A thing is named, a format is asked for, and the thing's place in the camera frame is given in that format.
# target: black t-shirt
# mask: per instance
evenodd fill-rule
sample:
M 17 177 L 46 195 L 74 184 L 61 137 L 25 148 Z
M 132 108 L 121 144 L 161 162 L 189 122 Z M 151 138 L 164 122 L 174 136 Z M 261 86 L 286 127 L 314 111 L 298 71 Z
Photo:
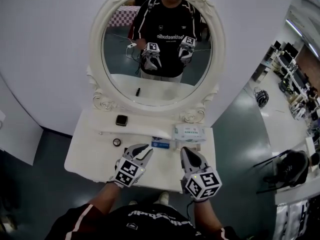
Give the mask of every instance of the black t-shirt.
M 175 209 L 162 204 L 123 206 L 103 215 L 92 204 L 69 209 L 46 240 L 203 239 L 239 240 L 232 227 L 204 235 Z
M 160 70 L 141 69 L 150 75 L 174 78 L 182 74 L 184 64 L 179 60 L 179 46 L 185 36 L 199 40 L 201 15 L 189 2 L 167 8 L 162 0 L 147 0 L 137 13 L 129 38 L 145 39 L 160 49 Z

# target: round mirror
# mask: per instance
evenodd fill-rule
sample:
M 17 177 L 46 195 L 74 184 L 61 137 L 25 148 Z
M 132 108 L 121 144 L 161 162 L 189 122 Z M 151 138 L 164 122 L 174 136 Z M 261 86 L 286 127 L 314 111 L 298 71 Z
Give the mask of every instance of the round mirror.
M 128 0 L 113 13 L 101 43 L 104 70 L 125 97 L 145 106 L 192 94 L 212 62 L 211 33 L 186 0 Z

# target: gray floor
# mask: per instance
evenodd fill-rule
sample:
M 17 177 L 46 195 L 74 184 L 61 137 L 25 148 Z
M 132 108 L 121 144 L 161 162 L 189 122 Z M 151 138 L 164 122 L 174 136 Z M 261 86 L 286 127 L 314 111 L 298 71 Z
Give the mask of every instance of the gray floor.
M 262 187 L 262 177 L 271 169 L 251 168 L 271 157 L 267 131 L 257 104 L 242 91 L 213 125 L 213 131 L 217 170 L 223 182 L 211 201 L 216 214 L 224 225 L 233 226 L 241 238 L 262 230 L 272 233 L 276 215 L 274 195 L 256 195 Z M 0 172 L 14 182 L 10 188 L 16 190 L 14 199 L 19 203 L 19 208 L 12 212 L 18 222 L 18 231 L 11 234 L 12 239 L 44 239 L 59 216 L 69 208 L 85 204 L 103 187 L 102 183 L 65 171 L 70 141 L 45 132 L 33 166 L 9 154 L 0 154 Z M 130 200 L 156 198 L 159 193 L 150 188 L 124 189 L 116 207 Z M 170 194 L 170 204 L 183 215 L 186 215 L 189 201 L 186 195 Z
M 126 38 L 129 33 L 129 27 L 109 27 L 104 38 L 104 58 L 111 74 L 123 74 L 132 77 L 140 77 L 140 72 L 136 74 L 139 64 L 133 59 L 126 57 L 126 48 L 130 41 Z M 183 71 L 181 83 L 196 85 L 207 69 L 210 59 L 210 42 L 206 41 L 205 35 L 202 42 L 198 42 L 192 56 L 191 62 Z M 135 47 L 127 51 L 129 57 L 137 58 L 140 51 Z

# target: ceiling light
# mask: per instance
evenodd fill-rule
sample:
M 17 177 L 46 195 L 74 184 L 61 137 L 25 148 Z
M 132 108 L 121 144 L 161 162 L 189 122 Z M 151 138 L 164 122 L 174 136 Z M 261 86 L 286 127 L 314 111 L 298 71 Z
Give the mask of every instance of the ceiling light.
M 287 19 L 286 22 L 295 30 L 295 32 L 302 37 L 302 34 L 300 33 L 300 31 Z
M 310 46 L 311 50 L 313 51 L 314 55 L 315 55 L 317 58 L 319 58 L 319 55 L 318 55 L 318 53 L 316 52 L 315 48 L 314 48 L 310 43 L 309 43 L 309 46 Z

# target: white wall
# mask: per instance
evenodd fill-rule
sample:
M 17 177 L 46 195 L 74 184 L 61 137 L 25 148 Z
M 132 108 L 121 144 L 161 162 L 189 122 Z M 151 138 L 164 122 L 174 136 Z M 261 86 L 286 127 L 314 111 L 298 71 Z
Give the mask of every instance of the white wall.
M 288 23 L 285 23 L 282 26 L 281 31 L 276 35 L 276 38 L 273 40 L 272 44 L 274 44 L 276 41 L 278 41 L 281 45 L 283 43 L 290 43 L 298 50 L 298 52 L 301 51 L 305 44 L 302 38 Z
M 91 102 L 88 39 L 104 1 L 0 0 L 0 71 L 44 127 L 72 135 L 82 108 Z M 225 72 L 206 116 L 212 125 L 257 68 L 291 0 L 209 1 L 226 35 Z
M 33 165 L 42 128 L 28 115 L 0 75 L 0 149 Z

